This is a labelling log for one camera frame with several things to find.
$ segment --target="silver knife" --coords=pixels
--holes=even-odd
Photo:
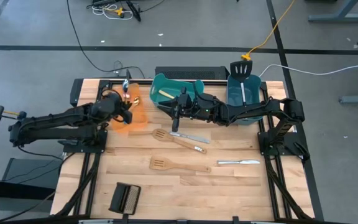
[[[224,164],[260,164],[259,161],[256,160],[242,160],[242,161],[217,161],[218,165]]]
[[[198,137],[198,136],[191,136],[191,135],[187,135],[187,134],[181,134],[181,133],[174,133],[173,131],[169,132],[170,135],[172,136],[177,136],[177,137],[182,137],[182,138],[188,138],[194,141],[199,141],[199,142],[203,142],[203,143],[208,143],[209,144],[209,140],[202,138],[202,137]]]

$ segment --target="knife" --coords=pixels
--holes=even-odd
[[[209,144],[209,140],[202,138],[202,137],[198,137],[198,136],[191,136],[191,135],[187,135],[187,134],[181,134],[181,133],[174,133],[173,131],[169,132],[170,135],[172,136],[177,136],[177,137],[182,137],[182,138],[188,138],[194,141],[199,141],[199,142],[203,142],[203,143],[208,143]]]
[[[224,164],[260,164],[259,161],[256,160],[242,160],[242,161],[217,161],[218,165]]]

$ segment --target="slotted wooden spatula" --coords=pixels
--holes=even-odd
[[[168,131],[164,130],[164,129],[156,129],[153,131],[153,137],[159,141],[171,141],[171,142],[175,142],[175,143],[178,143],[182,146],[185,146],[189,149],[193,149],[193,150],[196,150],[200,153],[203,153],[203,154],[206,154],[206,150],[205,149],[202,149],[198,146],[195,146],[193,144],[190,144],[188,142],[185,142],[183,140],[180,140],[178,138],[175,138],[173,137],[172,135],[169,134]]]
[[[172,162],[171,160],[165,157],[160,157],[160,156],[152,156],[150,160],[150,169],[167,170],[172,168],[188,169],[188,170],[201,171],[201,172],[211,172],[211,168],[208,166],[179,164],[176,162]]]

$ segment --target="black spatula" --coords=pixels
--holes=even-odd
[[[240,82],[241,93],[242,93],[242,104],[244,106],[246,103],[246,93],[244,91],[244,80],[249,77],[252,70],[252,61],[243,60],[239,62],[233,62],[230,64],[230,73],[231,77]]]

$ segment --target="gray floor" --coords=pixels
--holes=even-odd
[[[253,47],[271,31],[265,1],[166,0],[145,12],[142,23],[110,21],[87,11],[88,0],[70,1],[73,20],[83,45]],[[159,0],[141,1],[146,8]],[[358,50],[358,24],[310,24],[308,14],[333,12],[343,1],[323,4],[297,1],[280,24],[286,49]],[[281,15],[290,0],[273,1]],[[10,0],[0,17],[0,45],[76,45],[65,1]],[[276,48],[274,38],[265,48]],[[146,77],[156,66],[227,66],[240,53],[229,52],[88,52],[101,68],[115,60],[135,65]],[[252,73],[260,74],[277,54],[252,54]],[[358,64],[358,56],[287,55],[291,67],[328,72]],[[133,76],[140,77],[137,70]],[[0,105],[29,115],[67,109],[74,78],[106,77],[78,51],[0,51]],[[358,105],[343,106],[341,95],[358,95],[358,69],[317,77],[291,72],[296,97],[303,102],[305,132],[325,220],[358,223]],[[281,68],[271,68],[264,80],[283,80]],[[19,152],[8,142],[7,126],[0,123],[0,178],[10,157],[36,158]],[[55,141],[39,141],[25,149],[58,155]],[[33,213],[29,217],[40,217]]]

